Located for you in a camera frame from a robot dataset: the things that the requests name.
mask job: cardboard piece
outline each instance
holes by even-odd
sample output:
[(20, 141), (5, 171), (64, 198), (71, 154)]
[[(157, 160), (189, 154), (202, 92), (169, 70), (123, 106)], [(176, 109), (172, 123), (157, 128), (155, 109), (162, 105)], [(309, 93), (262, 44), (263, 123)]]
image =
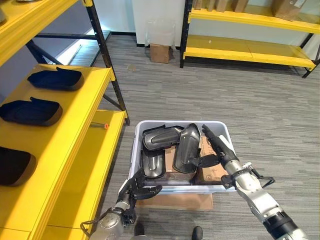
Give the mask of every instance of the cardboard piece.
[(228, 0), (216, 0), (215, 1), (215, 10), (217, 12), (224, 12), (227, 8)]
[(231, 7), (233, 11), (242, 13), (245, 11), (245, 8), (248, 4), (249, 0), (233, 0)]
[(293, 21), (307, 0), (273, 0), (272, 13), (275, 17)]
[(168, 180), (168, 181), (190, 181), (196, 175), (196, 172), (186, 174), (186, 173), (176, 171), (173, 167), (175, 153), (176, 153), (176, 146), (171, 146), (170, 148), (165, 149), (164, 151), (165, 174), (161, 179)]
[[(201, 145), (201, 152), (200, 152), (201, 157), (210, 155), (210, 154), (216, 155), (207, 137), (205, 136), (201, 137), (200, 145)], [(201, 185), (221, 184), (221, 177), (227, 174), (228, 174), (227, 171), (224, 170), (221, 164), (218, 164), (212, 167), (205, 167), (205, 168), (198, 167), (197, 175), (194, 180), (194, 183), (201, 184)]]
[(195, 0), (194, 9), (200, 10), (203, 7), (203, 0)]
[(151, 62), (167, 64), (169, 62), (169, 46), (150, 44)]
[(157, 195), (136, 201), (136, 208), (210, 211), (214, 208), (212, 194)]
[(207, 0), (207, 2), (206, 2), (206, 9), (207, 9), (209, 12), (212, 12), (212, 10), (214, 9), (214, 7), (215, 7), (215, 2), (216, 2), (216, 0)]

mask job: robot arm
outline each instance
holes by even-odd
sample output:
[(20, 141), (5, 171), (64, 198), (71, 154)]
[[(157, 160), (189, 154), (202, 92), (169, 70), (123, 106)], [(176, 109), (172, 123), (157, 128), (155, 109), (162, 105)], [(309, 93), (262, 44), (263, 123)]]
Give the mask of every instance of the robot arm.
[[(274, 182), (272, 177), (263, 177), (257, 173), (251, 163), (240, 164), (235, 153), (227, 147), (220, 137), (214, 135), (203, 125), (203, 133), (217, 154), (218, 162), (228, 172), (221, 178), (224, 187), (235, 187), (238, 194), (246, 200), (252, 213), (265, 226), (275, 240), (308, 240), (307, 235), (283, 211), (276, 200), (264, 190)], [(269, 180), (261, 187), (259, 179)]]
[[(157, 195), (162, 186), (143, 187), (145, 175), (143, 168), (132, 178), (126, 180), (118, 193), (116, 205), (110, 207), (98, 219), (82, 222), (80, 228), (90, 240), (116, 240), (124, 232), (124, 227), (136, 221), (135, 206), (137, 200), (149, 199)], [(91, 235), (85, 225), (97, 224), (96, 231)]]

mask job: yellow shelving unit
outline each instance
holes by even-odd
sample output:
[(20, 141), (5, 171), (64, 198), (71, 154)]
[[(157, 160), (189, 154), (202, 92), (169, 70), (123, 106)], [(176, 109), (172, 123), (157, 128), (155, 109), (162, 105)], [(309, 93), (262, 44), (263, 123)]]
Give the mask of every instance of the yellow shelving unit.
[(47, 226), (43, 233), (44, 240), (85, 240), (86, 235), (81, 229)]
[[(309, 34), (301, 46), (189, 35), (189, 24), (192, 19), (258, 25)], [(180, 68), (184, 67), (186, 57), (225, 59), (304, 67), (307, 71), (303, 78), (306, 78), (320, 63), (320, 59), (309, 59), (302, 49), (313, 34), (320, 34), (320, 16), (300, 13), (296, 20), (288, 21), (274, 17), (270, 7), (247, 5), (244, 12), (234, 12), (229, 3), (226, 11), (219, 12), (215, 9), (208, 11), (205, 8), (196, 10), (192, 7), (192, 0), (186, 0), (180, 46)]]
[(77, 0), (0, 1), (0, 66)]
[(185, 57), (282, 64), (310, 70), (316, 66), (299, 46), (214, 36), (189, 35)]
[[(43, 56), (51, 56), (31, 40), (76, 1), (0, 1), (6, 16), (0, 23), (0, 66), (27, 43), (38, 63), (46, 63)], [(0, 118), (0, 146), (29, 152), (37, 159), (35, 172), (26, 183), (0, 186), (0, 240), (84, 240), (80, 222), (95, 217), (124, 120), (130, 124), (94, 1), (82, 2), (106, 68), (38, 64), (30, 74), (60, 67), (80, 71), (84, 84), (76, 91), (56, 91), (35, 88), (26, 77), (2, 103), (34, 97), (58, 102), (63, 114), (47, 127)], [(62, 35), (54, 37), (83, 37)], [(110, 81), (118, 103), (104, 95)], [(121, 111), (97, 111), (102, 97)], [(108, 130), (89, 127), (92, 120), (108, 123)]]
[(109, 123), (109, 128), (88, 129), (53, 208), (43, 240), (59, 240), (66, 229), (69, 233), (74, 231), (77, 239), (86, 238), (80, 223), (95, 218), (124, 119), (124, 111), (98, 110), (95, 113), (92, 121)]
[(191, 19), (214, 20), (233, 22), (239, 24), (251, 24), (272, 28), (289, 29), (294, 31), (320, 34), (320, 17), (300, 13), (297, 20), (288, 21), (272, 15), (270, 7), (247, 5), (244, 12), (234, 12), (231, 7), (225, 12), (207, 9), (195, 10), (189, 13), (188, 22)]
[[(30, 126), (0, 118), (0, 146), (29, 152), (37, 159), (36, 170), (25, 184), (0, 186), (0, 228), (27, 232), (33, 240), (41, 238), (107, 85), (114, 80), (111, 68), (98, 67), (39, 64), (30, 74), (56, 67), (80, 71), (83, 86), (77, 91), (54, 91), (35, 88), (24, 79), (3, 102), (30, 97), (58, 102), (63, 114), (56, 124)], [(0, 240), (9, 239), (4, 233)]]

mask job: black shoe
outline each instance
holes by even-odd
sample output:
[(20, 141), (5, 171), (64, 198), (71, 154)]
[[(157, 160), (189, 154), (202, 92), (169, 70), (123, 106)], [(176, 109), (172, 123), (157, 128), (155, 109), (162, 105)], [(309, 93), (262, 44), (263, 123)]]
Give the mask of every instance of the black shoe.
[(145, 228), (142, 225), (142, 223), (138, 222), (135, 225), (135, 227), (134, 227), (134, 235), (135, 236), (145, 235)]
[(201, 240), (203, 236), (204, 236), (204, 231), (202, 230), (202, 227), (196, 226), (193, 229), (191, 240)]

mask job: plastic tote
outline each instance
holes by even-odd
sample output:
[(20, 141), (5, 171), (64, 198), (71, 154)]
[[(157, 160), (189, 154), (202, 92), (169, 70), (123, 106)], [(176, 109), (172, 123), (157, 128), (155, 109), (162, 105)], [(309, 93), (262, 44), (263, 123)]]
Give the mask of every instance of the plastic tote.
[[(134, 141), (132, 147), (131, 163), (129, 170), (129, 178), (138, 171), (141, 167), (140, 164), (140, 154), (142, 148), (142, 133), (144, 130), (152, 129), (165, 125), (166, 127), (172, 126), (182, 126), (186, 127), (191, 123), (195, 123), (199, 130), (202, 129), (202, 125), (205, 124), (214, 132), (216, 136), (223, 135), (228, 142), (230, 143), (232, 150), (233, 145), (229, 136), (227, 126), (220, 121), (167, 121), (167, 120), (145, 120), (141, 121), (135, 127)], [(171, 182), (164, 183), (162, 185), (162, 191), (159, 194), (168, 195), (168, 194), (211, 194), (215, 192), (233, 192), (235, 191), (234, 187), (225, 189), (223, 185), (190, 185), (189, 182)]]

